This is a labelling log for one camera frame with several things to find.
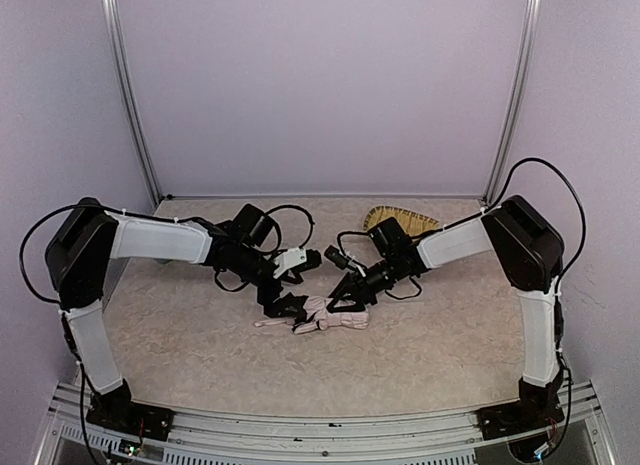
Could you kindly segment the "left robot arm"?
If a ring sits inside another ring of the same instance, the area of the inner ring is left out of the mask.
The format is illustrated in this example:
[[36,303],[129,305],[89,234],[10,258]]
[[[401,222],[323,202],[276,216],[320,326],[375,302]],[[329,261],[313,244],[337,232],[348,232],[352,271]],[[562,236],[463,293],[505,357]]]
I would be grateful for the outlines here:
[[271,251],[261,245],[278,230],[269,213],[247,204],[231,219],[214,224],[202,217],[128,215],[94,198],[82,199],[45,251],[45,263],[59,297],[68,345],[93,387],[93,409],[109,420],[133,413],[129,386],[115,363],[103,322],[103,285],[111,261],[147,258],[180,261],[231,272],[257,289],[269,318],[285,316],[286,283],[299,284],[321,255],[305,246]]

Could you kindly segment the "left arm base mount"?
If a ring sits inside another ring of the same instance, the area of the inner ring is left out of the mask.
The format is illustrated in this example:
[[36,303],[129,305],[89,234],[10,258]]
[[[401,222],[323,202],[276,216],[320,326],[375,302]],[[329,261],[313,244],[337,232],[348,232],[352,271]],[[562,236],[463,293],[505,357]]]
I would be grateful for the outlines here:
[[174,419],[174,411],[164,407],[128,402],[125,404],[93,404],[86,415],[92,425],[136,436],[165,442]]

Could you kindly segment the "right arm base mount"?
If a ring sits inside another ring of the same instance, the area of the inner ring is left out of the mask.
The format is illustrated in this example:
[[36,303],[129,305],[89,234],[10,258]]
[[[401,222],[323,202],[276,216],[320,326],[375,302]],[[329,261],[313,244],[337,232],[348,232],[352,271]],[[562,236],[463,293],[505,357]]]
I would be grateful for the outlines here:
[[482,407],[475,414],[484,440],[517,435],[565,420],[560,405],[539,409],[525,406],[520,401]]

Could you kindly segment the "pink folding umbrella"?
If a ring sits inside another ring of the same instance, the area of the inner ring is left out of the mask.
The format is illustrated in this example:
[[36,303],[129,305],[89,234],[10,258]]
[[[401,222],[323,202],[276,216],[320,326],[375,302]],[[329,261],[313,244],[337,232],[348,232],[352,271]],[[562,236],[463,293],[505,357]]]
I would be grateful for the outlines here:
[[343,327],[352,330],[365,330],[369,326],[370,315],[364,313],[336,313],[326,310],[330,298],[309,296],[304,305],[304,313],[297,318],[267,318],[256,321],[256,328],[286,325],[291,327],[294,335],[303,335],[315,331],[326,331],[329,328]]

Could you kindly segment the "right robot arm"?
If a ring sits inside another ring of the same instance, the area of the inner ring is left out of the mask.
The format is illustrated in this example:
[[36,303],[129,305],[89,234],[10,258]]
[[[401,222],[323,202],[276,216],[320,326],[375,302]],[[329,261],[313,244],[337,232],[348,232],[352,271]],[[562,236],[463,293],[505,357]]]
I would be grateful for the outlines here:
[[522,310],[525,362],[520,406],[540,413],[557,404],[564,378],[560,352],[564,321],[558,298],[564,242],[523,197],[514,195],[488,211],[419,235],[410,235],[394,216],[371,224],[364,234],[382,258],[371,267],[356,264],[341,246],[325,251],[326,258],[347,272],[330,295],[329,311],[337,311],[341,301],[374,305],[378,294],[404,279],[492,252]]

